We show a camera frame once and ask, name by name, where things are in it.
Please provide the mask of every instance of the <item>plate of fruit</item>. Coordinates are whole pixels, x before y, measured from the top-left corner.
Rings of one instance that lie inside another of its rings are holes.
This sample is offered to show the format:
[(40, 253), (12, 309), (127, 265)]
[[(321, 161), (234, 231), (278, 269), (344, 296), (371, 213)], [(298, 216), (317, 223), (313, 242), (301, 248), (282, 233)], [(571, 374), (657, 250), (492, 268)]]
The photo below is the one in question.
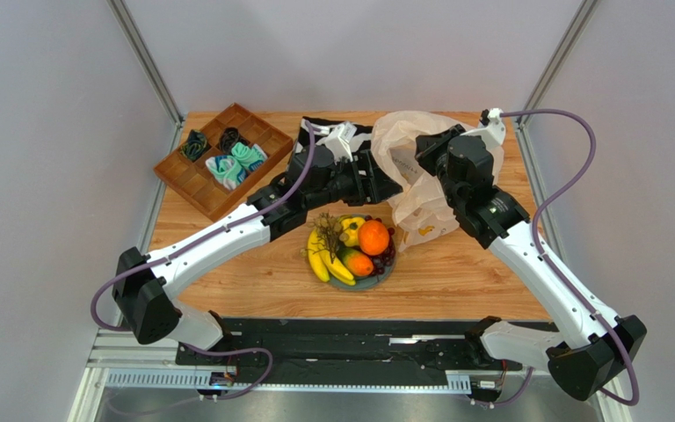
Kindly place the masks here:
[(371, 215), (320, 214), (301, 253), (319, 280), (344, 290), (366, 290), (395, 268), (394, 234), (394, 228)]

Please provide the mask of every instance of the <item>gray wall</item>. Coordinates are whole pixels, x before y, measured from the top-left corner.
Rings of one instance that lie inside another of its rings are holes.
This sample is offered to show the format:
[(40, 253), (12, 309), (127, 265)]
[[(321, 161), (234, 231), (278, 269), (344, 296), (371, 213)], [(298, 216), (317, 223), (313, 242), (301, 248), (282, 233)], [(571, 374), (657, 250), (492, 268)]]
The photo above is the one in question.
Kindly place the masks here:
[(522, 107), (579, 0), (127, 0), (184, 113)]
[[(543, 106), (594, 126), (594, 165), (555, 204), (558, 229), (585, 284), (648, 326), (635, 420), (675, 420), (675, 2), (602, 2)], [(535, 117), (530, 135), (553, 192), (586, 136), (556, 117)]]
[(0, 4), (0, 420), (67, 417), (172, 132), (106, 2)]

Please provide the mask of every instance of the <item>robotic arm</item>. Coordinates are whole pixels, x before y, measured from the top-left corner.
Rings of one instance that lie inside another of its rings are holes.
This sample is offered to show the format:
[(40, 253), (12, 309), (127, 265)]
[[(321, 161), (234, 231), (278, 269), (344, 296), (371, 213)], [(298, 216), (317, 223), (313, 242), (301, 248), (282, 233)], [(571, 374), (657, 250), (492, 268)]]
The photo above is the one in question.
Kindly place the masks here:
[[(449, 207), (461, 228), (484, 249), (509, 266), (553, 317), (558, 332), (518, 327), (489, 316), (465, 333), (468, 359), (479, 366), (513, 360), (548, 371), (564, 391), (586, 400), (620, 371), (624, 363), (606, 329), (558, 280), (533, 243), (529, 216), (508, 193), (493, 185), (493, 157), (486, 149), (501, 145), (501, 111), (483, 112), (478, 129), (465, 132), (455, 126), (438, 135), (417, 138), (416, 159), (442, 185)], [(249, 197), (246, 204), (201, 232), (142, 256), (136, 248), (120, 256), (117, 274), (149, 261), (175, 256), (174, 252), (199, 241), (213, 230), (218, 236), (199, 243), (165, 265), (120, 280), (113, 298), (140, 344), (172, 338), (204, 350), (216, 350), (228, 333), (213, 312), (203, 313), (177, 297), (190, 284), (218, 265), (249, 249), (274, 241), (306, 222), (307, 213), (343, 200), (350, 206), (382, 202), (401, 192), (379, 167), (369, 150), (353, 153), (352, 160), (334, 160), (326, 146), (317, 146), (308, 176), (283, 204), (229, 229), (228, 223), (264, 210), (283, 197), (304, 170), (307, 150), (294, 153), (287, 171)], [(541, 246), (572, 284), (618, 334), (631, 359), (646, 329), (636, 316), (620, 318), (590, 292), (541, 241)]]

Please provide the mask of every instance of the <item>yellow bell pepper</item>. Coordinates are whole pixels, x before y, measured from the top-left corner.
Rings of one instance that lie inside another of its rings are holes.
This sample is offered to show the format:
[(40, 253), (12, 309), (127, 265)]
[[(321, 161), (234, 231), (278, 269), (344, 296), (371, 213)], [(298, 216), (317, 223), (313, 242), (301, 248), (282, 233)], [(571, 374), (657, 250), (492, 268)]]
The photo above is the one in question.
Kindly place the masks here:
[(340, 237), (345, 246), (353, 247), (359, 245), (359, 228), (367, 222), (363, 217), (348, 217), (340, 220), (343, 226), (344, 236)]

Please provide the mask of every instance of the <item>plastic bag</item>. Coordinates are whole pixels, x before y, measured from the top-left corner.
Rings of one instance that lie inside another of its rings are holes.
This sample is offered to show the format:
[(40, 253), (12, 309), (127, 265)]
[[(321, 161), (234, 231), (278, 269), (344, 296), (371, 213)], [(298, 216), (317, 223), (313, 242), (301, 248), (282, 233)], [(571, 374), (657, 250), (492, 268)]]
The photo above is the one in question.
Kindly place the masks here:
[[(380, 168), (403, 187), (403, 193), (388, 200), (392, 220), (404, 230), (399, 251), (445, 235), (460, 226), (446, 204), (441, 183), (416, 162), (416, 137), (435, 135), (454, 125), (472, 127), (457, 120), (426, 112), (395, 112), (374, 124), (371, 152)], [(504, 150), (497, 147), (494, 178), (498, 178)]]

